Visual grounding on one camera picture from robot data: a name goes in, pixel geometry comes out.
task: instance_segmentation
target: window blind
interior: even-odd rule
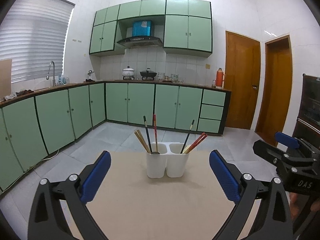
[[[46,77],[52,60],[62,74],[73,8],[62,0],[15,1],[0,25],[0,60],[12,59],[12,83]]]

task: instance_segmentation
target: white pot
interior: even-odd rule
[[[129,66],[127,68],[124,68],[122,70],[122,76],[124,76],[124,77],[133,77],[134,76],[134,69],[130,68]]]

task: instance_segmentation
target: silver bolt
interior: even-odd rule
[[[78,178],[78,175],[76,175],[76,174],[72,174],[69,176],[69,180],[71,180],[71,181],[75,181],[77,178]]]
[[[48,182],[47,179],[41,179],[40,184],[41,184],[41,185],[44,185],[44,184],[47,184],[47,182]]]
[[[276,184],[280,184],[280,183],[281,183],[281,179],[279,179],[279,178],[274,178],[273,181],[274,181]]]
[[[252,179],[252,176],[251,176],[250,174],[248,174],[248,173],[244,174],[243,177],[244,177],[244,179],[246,179],[246,180]]]

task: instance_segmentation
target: blue box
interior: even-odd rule
[[[134,22],[132,27],[132,37],[153,36],[151,21]]]

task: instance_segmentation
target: blue gripper pad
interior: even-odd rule
[[[209,164],[228,200],[238,204],[240,201],[239,184],[215,151],[210,153]]]
[[[80,200],[83,204],[93,200],[110,166],[111,155],[109,152],[105,151],[103,157],[95,165],[82,185],[82,195]]]
[[[275,140],[291,149],[298,149],[300,147],[297,139],[281,132],[275,133]]]

